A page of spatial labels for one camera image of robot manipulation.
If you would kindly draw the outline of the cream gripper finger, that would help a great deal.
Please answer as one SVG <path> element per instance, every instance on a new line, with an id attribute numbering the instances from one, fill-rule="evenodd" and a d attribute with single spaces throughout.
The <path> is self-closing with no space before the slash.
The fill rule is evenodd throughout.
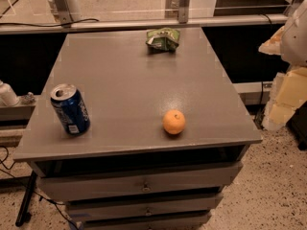
<path id="1" fill-rule="evenodd" d="M 281 55 L 281 41 L 285 27 L 279 28 L 270 39 L 260 45 L 258 51 L 267 55 Z"/>
<path id="2" fill-rule="evenodd" d="M 277 73 L 266 104 L 262 126 L 279 130 L 307 102 L 307 67 L 291 66 L 286 73 Z"/>

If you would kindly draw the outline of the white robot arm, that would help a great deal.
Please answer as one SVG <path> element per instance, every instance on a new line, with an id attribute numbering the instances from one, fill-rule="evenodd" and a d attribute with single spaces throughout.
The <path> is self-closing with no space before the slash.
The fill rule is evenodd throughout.
<path id="1" fill-rule="evenodd" d="M 307 0 L 258 51 L 281 56 L 289 64 L 287 72 L 273 80 L 262 121 L 264 129 L 279 130 L 307 102 Z"/>

